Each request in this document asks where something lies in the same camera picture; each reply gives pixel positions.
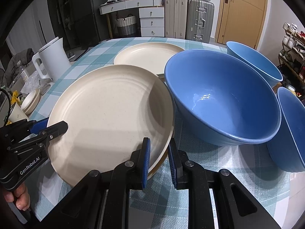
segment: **drawer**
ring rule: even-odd
[[[126,8],[153,6],[153,0],[126,0]]]
[[[161,6],[162,5],[162,0],[153,0],[153,5],[154,6]]]
[[[164,27],[141,27],[142,37],[164,37]]]
[[[139,8],[140,18],[164,17],[164,7]]]
[[[164,27],[164,18],[140,18],[141,27]]]
[[[107,14],[113,11],[125,9],[125,1],[111,3],[109,5],[101,6],[101,14]]]

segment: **paper cup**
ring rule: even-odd
[[[26,114],[22,111],[22,109],[15,102],[11,108],[11,114],[9,116],[9,121],[13,123],[16,121],[21,121],[23,119],[27,119],[28,121],[30,120],[28,118],[28,116],[26,116]]]

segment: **white kettle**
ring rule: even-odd
[[[47,74],[42,74],[38,65],[38,59],[41,59],[45,66]],[[63,49],[63,38],[56,37],[49,43],[39,49],[32,57],[33,64],[42,79],[50,78],[56,82],[67,69],[71,67],[68,57]]]

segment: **black cable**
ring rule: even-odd
[[[5,120],[5,123],[3,125],[3,126],[5,126],[7,124],[7,122],[9,121],[9,116],[10,116],[10,112],[11,112],[11,98],[10,98],[9,94],[4,89],[0,88],[0,91],[3,92],[7,96],[7,99],[9,100],[9,111],[7,112],[6,120]]]

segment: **screw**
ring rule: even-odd
[[[125,162],[125,166],[126,166],[126,167],[132,167],[132,166],[133,166],[133,161],[130,161],[130,160],[129,160],[129,161],[126,161],[126,162]]]
[[[95,169],[89,172],[89,175],[90,175],[91,177],[96,177],[98,174],[99,174],[99,171],[98,171],[98,170],[95,170]]]
[[[188,166],[188,167],[193,167],[194,164],[195,164],[195,163],[194,163],[193,161],[190,161],[190,160],[187,160],[187,161],[185,162],[185,165]]]
[[[220,173],[221,173],[223,176],[225,176],[225,177],[227,177],[227,176],[230,174],[230,172],[229,172],[227,169],[222,169],[222,170],[220,171]]]

